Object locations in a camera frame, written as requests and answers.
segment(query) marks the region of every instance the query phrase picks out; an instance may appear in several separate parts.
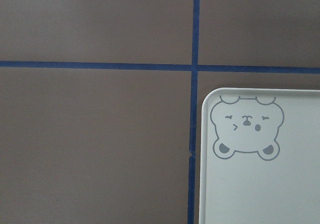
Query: floor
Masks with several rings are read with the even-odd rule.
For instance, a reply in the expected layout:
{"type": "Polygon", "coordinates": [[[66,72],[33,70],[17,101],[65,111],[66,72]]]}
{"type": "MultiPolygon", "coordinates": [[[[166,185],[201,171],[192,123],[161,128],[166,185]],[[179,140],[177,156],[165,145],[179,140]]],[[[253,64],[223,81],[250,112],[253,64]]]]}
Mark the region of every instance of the floor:
{"type": "Polygon", "coordinates": [[[320,0],[0,6],[1,223],[197,223],[206,95],[320,89],[320,0]]]}

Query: brown surface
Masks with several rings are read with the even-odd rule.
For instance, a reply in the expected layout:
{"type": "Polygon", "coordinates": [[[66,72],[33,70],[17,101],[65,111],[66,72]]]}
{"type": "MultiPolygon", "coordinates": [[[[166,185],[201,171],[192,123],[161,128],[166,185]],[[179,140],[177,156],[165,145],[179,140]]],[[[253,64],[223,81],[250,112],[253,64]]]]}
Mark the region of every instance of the brown surface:
{"type": "Polygon", "coordinates": [[[186,223],[190,73],[0,69],[0,223],[186,223]]]}
{"type": "Polygon", "coordinates": [[[190,64],[193,0],[0,0],[11,61],[190,64]]]}
{"type": "Polygon", "coordinates": [[[195,223],[199,213],[201,107],[205,97],[217,88],[320,89],[319,75],[200,72],[198,76],[196,141],[195,223]]]}
{"type": "Polygon", "coordinates": [[[199,64],[320,67],[320,0],[200,0],[199,64]]]}

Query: vertical blue line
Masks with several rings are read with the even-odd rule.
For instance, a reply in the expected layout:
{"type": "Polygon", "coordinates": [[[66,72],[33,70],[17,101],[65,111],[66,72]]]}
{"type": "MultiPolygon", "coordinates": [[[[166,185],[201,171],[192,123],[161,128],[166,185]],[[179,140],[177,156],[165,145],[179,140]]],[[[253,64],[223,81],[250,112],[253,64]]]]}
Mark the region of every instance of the vertical blue line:
{"type": "Polygon", "coordinates": [[[195,144],[196,144],[196,120],[197,120],[197,96],[198,96],[198,55],[199,55],[199,14],[200,14],[200,0],[193,0],[193,26],[192,26],[192,67],[191,67],[191,93],[190,93],[190,138],[189,138],[189,191],[188,191],[188,224],[194,224],[194,183],[195,183],[195,170],[196,170],[196,152],[195,152],[195,144]]]}

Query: tray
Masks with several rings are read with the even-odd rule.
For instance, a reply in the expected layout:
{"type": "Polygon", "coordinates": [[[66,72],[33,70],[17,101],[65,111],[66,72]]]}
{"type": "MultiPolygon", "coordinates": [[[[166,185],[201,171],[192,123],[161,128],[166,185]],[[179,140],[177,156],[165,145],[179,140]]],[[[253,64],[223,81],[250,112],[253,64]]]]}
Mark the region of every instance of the tray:
{"type": "Polygon", "coordinates": [[[320,91],[217,89],[201,124],[199,224],[320,223],[320,91]]]}

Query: horizontal blue line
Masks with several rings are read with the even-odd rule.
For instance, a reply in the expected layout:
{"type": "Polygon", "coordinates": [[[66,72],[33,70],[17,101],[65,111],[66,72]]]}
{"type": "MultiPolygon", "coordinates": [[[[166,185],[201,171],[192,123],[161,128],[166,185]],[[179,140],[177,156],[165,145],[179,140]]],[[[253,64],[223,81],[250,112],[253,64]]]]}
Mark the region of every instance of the horizontal blue line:
{"type": "Polygon", "coordinates": [[[320,74],[320,68],[309,68],[309,67],[198,65],[197,69],[198,71],[205,71],[205,72],[320,74]]]}
{"type": "Polygon", "coordinates": [[[191,71],[192,70],[191,65],[83,63],[83,62],[33,62],[33,61],[0,61],[0,67],[106,69],[106,70],[165,70],[165,71],[191,71]]]}

